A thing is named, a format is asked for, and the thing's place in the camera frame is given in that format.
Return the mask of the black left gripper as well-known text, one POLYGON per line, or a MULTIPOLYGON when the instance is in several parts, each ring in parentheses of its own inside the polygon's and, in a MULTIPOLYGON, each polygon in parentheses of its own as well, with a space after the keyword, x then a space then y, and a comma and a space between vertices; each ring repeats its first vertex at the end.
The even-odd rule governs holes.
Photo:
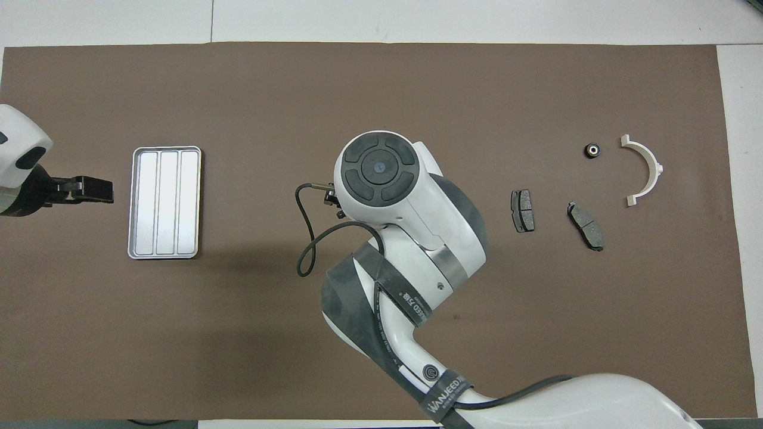
POLYGON ((51 178, 43 166, 35 166, 17 188, 0 186, 0 216, 27 216, 50 204, 114 203, 111 181, 75 176, 51 178))

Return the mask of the silver metal tray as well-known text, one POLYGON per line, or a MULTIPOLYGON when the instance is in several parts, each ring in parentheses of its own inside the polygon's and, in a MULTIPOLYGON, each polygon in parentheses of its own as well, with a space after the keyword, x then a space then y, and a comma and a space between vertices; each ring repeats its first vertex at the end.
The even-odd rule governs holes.
POLYGON ((139 147, 132 155, 126 253, 133 260, 191 260, 200 248, 203 152, 139 147))

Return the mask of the brown table mat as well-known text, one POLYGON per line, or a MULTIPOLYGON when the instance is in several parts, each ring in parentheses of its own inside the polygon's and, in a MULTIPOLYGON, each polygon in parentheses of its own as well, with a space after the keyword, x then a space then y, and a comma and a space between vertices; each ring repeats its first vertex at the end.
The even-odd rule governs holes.
POLYGON ((115 191, 0 216, 0 421, 422 418, 322 318, 326 270, 368 234, 295 269, 295 187, 376 129, 423 141, 484 217, 485 266, 416 333, 477 391, 621 373, 695 418, 757 415, 714 46, 27 47, 5 50, 0 103, 54 140, 50 174, 115 191), (664 166, 633 207, 648 167, 626 133, 664 166), (133 152, 185 145, 203 152, 198 254, 133 260, 133 152), (518 233, 524 188, 536 230, 518 233))

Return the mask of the rectangular dark brake pad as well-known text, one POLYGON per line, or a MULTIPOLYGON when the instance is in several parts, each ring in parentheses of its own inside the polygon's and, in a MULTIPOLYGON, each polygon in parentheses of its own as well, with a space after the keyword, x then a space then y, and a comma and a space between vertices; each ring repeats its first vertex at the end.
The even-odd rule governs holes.
POLYGON ((513 225, 518 233, 536 230, 531 193, 528 189, 513 190, 511 193, 511 213, 513 225))

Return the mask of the curved dark brake pad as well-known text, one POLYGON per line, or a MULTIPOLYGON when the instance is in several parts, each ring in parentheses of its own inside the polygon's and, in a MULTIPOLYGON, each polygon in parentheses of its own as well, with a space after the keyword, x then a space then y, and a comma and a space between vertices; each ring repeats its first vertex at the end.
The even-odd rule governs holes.
POLYGON ((597 252, 603 251, 603 233, 593 216, 574 201, 570 201, 567 215, 579 231, 581 239, 588 249, 597 252))

